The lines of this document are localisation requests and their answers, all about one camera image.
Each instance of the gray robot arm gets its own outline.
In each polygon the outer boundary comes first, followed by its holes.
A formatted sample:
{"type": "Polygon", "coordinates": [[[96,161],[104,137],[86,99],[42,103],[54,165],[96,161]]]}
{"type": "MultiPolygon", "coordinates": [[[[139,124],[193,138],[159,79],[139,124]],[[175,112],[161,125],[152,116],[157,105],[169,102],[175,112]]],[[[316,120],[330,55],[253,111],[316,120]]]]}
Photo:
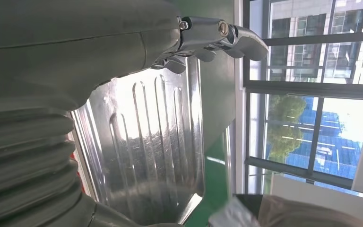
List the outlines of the gray robot arm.
{"type": "Polygon", "coordinates": [[[260,60],[267,47],[164,0],[0,0],[0,226],[137,227],[81,192],[67,111],[114,77],[180,73],[179,57],[260,60]]]}

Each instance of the bolt head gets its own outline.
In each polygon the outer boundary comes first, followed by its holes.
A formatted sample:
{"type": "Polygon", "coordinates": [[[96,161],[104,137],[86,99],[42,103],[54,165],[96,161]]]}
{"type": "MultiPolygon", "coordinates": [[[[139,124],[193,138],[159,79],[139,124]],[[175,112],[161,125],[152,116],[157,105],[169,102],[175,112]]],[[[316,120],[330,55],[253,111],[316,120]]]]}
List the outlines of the bolt head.
{"type": "Polygon", "coordinates": [[[187,30],[189,29],[189,23],[187,21],[180,21],[179,22],[179,28],[180,30],[187,30]]]}
{"type": "Polygon", "coordinates": [[[224,21],[219,22],[218,29],[221,36],[227,36],[229,34],[229,25],[224,21]]]}

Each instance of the window frame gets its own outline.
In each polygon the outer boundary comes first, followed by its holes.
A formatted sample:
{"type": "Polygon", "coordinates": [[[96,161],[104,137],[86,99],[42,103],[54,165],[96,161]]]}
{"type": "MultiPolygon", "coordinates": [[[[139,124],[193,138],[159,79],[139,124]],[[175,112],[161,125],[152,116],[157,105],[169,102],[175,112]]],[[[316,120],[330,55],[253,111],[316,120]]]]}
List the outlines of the window frame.
{"type": "MultiPolygon", "coordinates": [[[[271,4],[274,2],[279,2],[284,0],[263,0],[263,14],[262,14],[262,34],[260,36],[266,37],[264,42],[272,48],[273,46],[289,46],[289,45],[306,45],[306,44],[326,44],[326,49],[324,52],[324,61],[322,66],[314,66],[311,69],[322,70],[321,74],[321,82],[320,83],[311,83],[311,82],[285,82],[285,81],[269,81],[268,71],[271,69],[294,69],[294,66],[268,66],[270,60],[265,59],[261,62],[260,67],[260,79],[261,80],[250,80],[250,60],[244,58],[243,59],[243,85],[246,88],[247,95],[247,116],[246,116],[246,129],[247,129],[247,146],[246,146],[246,160],[245,160],[245,173],[246,173],[246,183],[245,183],[245,192],[248,193],[248,166],[256,166],[258,168],[257,175],[263,176],[263,169],[268,169],[275,172],[283,172],[292,174],[298,177],[302,177],[307,179],[308,183],[314,184],[314,182],[327,183],[333,186],[337,186],[340,188],[351,189],[353,185],[353,180],[349,178],[343,178],[336,175],[326,174],[314,171],[314,163],[317,155],[317,144],[318,138],[320,134],[320,125],[321,118],[323,112],[323,104],[325,98],[347,98],[347,99],[363,99],[363,85],[361,84],[330,84],[323,83],[325,78],[325,72],[327,69],[327,57],[329,53],[329,46],[332,43],[346,43],[346,42],[363,42],[363,33],[346,33],[346,34],[331,34],[332,25],[334,21],[335,7],[336,1],[332,1],[331,10],[330,10],[330,19],[328,24],[328,34],[326,35],[313,35],[313,36],[299,36],[299,37],[285,37],[285,38],[268,38],[270,33],[270,9],[271,4]],[[258,116],[259,116],[259,132],[257,139],[257,157],[250,156],[250,146],[249,146],[249,123],[248,119],[250,118],[250,98],[251,94],[259,94],[258,102],[258,116]],[[299,168],[296,166],[290,166],[287,164],[276,163],[273,161],[265,160],[264,157],[265,152],[265,142],[266,142],[266,116],[267,116],[267,94],[279,94],[279,95],[288,95],[295,94],[301,96],[313,96],[318,97],[318,106],[315,116],[315,124],[314,124],[314,133],[312,137],[311,143],[311,151],[309,164],[307,169],[299,168]]],[[[249,17],[247,12],[249,13],[249,4],[250,1],[244,1],[244,17],[249,17]]],[[[257,191],[262,192],[263,188],[263,177],[257,178],[257,191]]]]}

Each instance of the ribbed metal sheet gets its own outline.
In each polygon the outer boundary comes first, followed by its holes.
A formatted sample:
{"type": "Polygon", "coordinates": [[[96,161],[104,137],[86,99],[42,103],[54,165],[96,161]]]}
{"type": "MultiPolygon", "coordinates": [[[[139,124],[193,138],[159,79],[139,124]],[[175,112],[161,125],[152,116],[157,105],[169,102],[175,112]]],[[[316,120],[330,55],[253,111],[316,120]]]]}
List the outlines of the ribbed metal sheet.
{"type": "Polygon", "coordinates": [[[183,223],[204,194],[199,62],[98,87],[73,113],[97,199],[141,225],[183,223]]]}

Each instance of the green leaves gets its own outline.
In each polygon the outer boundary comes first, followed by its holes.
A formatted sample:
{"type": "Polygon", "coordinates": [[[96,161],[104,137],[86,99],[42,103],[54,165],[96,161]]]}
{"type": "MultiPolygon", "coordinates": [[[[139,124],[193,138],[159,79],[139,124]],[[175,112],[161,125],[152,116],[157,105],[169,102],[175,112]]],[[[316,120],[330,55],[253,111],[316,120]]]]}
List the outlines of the green leaves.
{"type": "Polygon", "coordinates": [[[287,155],[301,145],[303,132],[286,124],[298,123],[305,106],[306,102],[300,97],[270,96],[268,119],[278,123],[268,124],[269,160],[284,163],[287,155]]]}

